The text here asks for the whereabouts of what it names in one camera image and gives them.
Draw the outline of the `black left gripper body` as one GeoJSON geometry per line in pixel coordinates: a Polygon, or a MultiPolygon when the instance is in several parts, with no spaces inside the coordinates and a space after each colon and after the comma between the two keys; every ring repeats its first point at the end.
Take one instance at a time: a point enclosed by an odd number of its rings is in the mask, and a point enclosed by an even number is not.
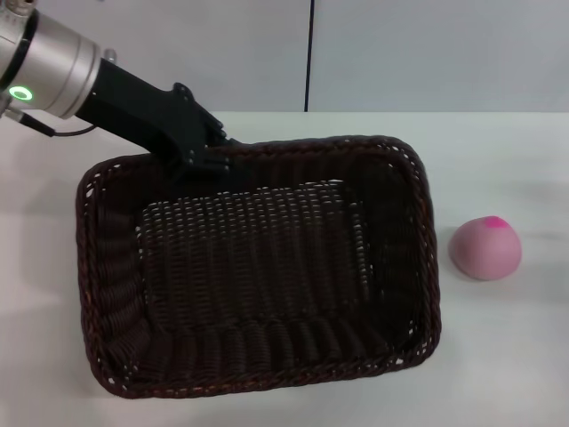
{"type": "Polygon", "coordinates": [[[183,84],[160,90],[102,60],[90,94],[76,116],[144,148],[170,172],[173,160],[208,153],[206,122],[220,122],[183,84]]]}

